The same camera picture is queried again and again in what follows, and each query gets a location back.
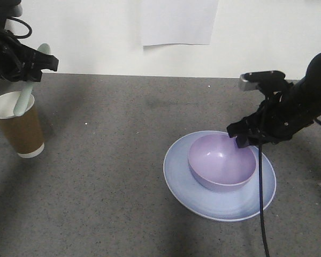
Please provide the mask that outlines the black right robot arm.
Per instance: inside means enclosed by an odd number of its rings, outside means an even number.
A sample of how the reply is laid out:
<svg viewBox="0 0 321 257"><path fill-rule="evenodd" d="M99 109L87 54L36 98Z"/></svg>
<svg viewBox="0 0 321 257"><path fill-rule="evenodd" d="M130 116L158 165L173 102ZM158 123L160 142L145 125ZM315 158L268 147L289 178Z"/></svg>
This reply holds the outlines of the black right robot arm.
<svg viewBox="0 0 321 257"><path fill-rule="evenodd" d="M239 148L288 141L321 115L321 53L297 83L280 71L262 71L242 74L239 85L243 91L260 91L265 99L253 114L227 127L229 137Z"/></svg>

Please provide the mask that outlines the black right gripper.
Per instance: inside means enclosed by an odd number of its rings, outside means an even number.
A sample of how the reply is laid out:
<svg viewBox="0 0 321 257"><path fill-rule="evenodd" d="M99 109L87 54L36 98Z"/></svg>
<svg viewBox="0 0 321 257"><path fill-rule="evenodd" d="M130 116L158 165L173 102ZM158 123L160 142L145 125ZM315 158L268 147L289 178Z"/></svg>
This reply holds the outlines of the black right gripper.
<svg viewBox="0 0 321 257"><path fill-rule="evenodd" d="M315 118L315 85L305 80L290 83L264 101L257 113L260 117L249 115L227 127L229 137L236 137L238 148L287 141L311 125Z"/></svg>

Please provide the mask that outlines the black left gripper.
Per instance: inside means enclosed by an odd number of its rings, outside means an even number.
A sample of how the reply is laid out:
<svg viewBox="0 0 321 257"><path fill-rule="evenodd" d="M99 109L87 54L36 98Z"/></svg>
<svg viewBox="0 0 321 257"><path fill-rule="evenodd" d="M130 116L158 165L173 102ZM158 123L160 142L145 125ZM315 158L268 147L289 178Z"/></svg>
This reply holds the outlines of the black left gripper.
<svg viewBox="0 0 321 257"><path fill-rule="evenodd" d="M41 70L58 70L59 60L54 55L21 46L10 31L0 28L0 79L40 82Z"/></svg>

